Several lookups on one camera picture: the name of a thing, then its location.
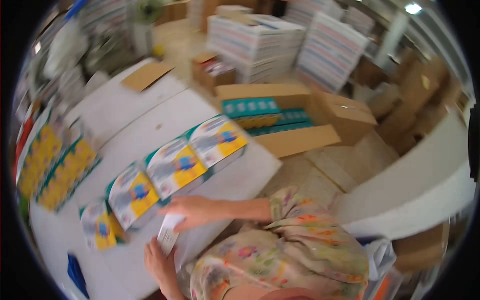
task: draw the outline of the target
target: person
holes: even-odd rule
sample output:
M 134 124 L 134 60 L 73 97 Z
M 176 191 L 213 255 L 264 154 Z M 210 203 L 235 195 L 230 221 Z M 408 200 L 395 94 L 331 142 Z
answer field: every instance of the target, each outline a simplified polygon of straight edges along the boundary
M 368 259 L 361 245 L 326 208 L 294 187 L 246 201 L 179 197 L 160 213 L 185 216 L 176 232 L 221 219 L 266 224 L 242 228 L 200 257 L 190 280 L 193 300 L 358 300 L 367 286 Z M 154 237 L 145 245 L 145 266 L 168 300 L 184 300 L 173 255 L 163 255 Z

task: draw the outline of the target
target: floral dress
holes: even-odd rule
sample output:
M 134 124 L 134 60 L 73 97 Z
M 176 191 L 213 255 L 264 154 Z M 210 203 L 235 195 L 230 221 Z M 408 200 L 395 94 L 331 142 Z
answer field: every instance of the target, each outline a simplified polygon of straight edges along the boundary
M 222 300 L 241 284 L 362 298 L 367 256 L 326 209 L 294 187 L 275 193 L 270 209 L 273 223 L 230 236 L 198 260 L 190 280 L 193 300 Z

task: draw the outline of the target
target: hand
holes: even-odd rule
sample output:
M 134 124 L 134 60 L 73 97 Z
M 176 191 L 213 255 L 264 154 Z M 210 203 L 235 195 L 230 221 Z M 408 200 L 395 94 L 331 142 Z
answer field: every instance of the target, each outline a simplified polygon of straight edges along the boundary
M 175 249 L 174 247 L 170 254 L 166 256 L 163 254 L 156 237 L 152 237 L 151 241 L 145 245 L 145 267 L 157 281 L 165 296 L 179 290 L 173 262 Z
M 158 214 L 166 215 L 167 213 L 172 213 L 183 215 L 185 219 L 173 229 L 173 232 L 178 233 L 228 218 L 224 206 L 225 201 L 211 200 L 201 196 L 174 197 L 169 205 L 158 211 Z

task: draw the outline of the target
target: floral shirt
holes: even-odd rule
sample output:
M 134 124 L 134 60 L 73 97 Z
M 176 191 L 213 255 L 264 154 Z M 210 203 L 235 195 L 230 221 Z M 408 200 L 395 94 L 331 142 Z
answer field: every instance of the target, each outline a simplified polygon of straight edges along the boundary
M 193 300 L 222 300 L 240 284 L 264 288 L 309 288 L 318 295 L 358 299 L 368 280 L 360 244 L 327 210 L 294 187 L 270 198 L 273 223 L 230 236 L 197 262 Z

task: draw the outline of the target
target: white table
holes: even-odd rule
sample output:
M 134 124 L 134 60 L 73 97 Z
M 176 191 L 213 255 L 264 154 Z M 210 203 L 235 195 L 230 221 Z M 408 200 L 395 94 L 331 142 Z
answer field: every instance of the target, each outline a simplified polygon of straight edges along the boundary
M 143 64 L 144 61 L 128 71 L 133 72 Z M 117 77 L 112 81 L 117 83 L 110 82 L 93 95 L 104 96 L 109 93 L 114 95 L 119 93 L 119 90 L 123 93 L 123 87 L 120 86 Z M 132 101 L 143 101 L 144 96 L 155 96 L 151 91 L 155 90 L 157 84 L 161 82 L 150 87 L 152 89 L 150 93 L 144 91 L 136 94 Z M 106 114 L 102 119 L 93 120 L 91 114 L 97 113 L 86 104 L 82 105 L 82 109 L 73 110 L 82 118 L 89 119 L 91 122 L 89 124 L 94 125 L 92 129 L 95 133 L 107 137 L 105 139 L 107 142 L 101 149 L 103 160 L 82 182 L 72 199 L 57 215 L 47 212 L 35 203 L 31 203 L 30 206 L 32 229 L 40 253 L 54 280 L 67 297 L 84 299 L 67 275 L 68 251 L 74 253 L 79 260 L 92 300 L 142 299 L 158 288 L 144 268 L 143 248 L 152 236 L 158 234 L 163 217 L 155 217 L 146 227 L 132 234 L 126 245 L 96 252 L 86 247 L 78 209 L 103 196 L 106 185 L 132 161 L 142 159 L 187 129 L 218 114 L 191 89 L 174 94 L 156 106 L 152 104 L 150 109 L 144 107 L 144 112 L 133 110 L 136 114 L 133 117 L 120 108 L 115 108 L 115 111 L 122 115 L 121 119 L 117 118 L 117 115 Z M 101 103 L 102 100 L 105 99 L 93 98 L 90 101 L 95 109 L 105 109 Z M 135 103 L 130 103 L 127 97 L 122 99 L 123 109 L 130 109 Z M 273 155 L 250 139 L 250 144 L 241 158 L 193 190 L 191 194 L 213 199 L 253 198 L 267 184 L 280 165 L 281 163 Z M 179 249 L 175 256 L 176 264 L 196 256 L 199 250 L 211 243 L 228 223 L 229 221 L 218 222 L 181 234 L 177 241 Z

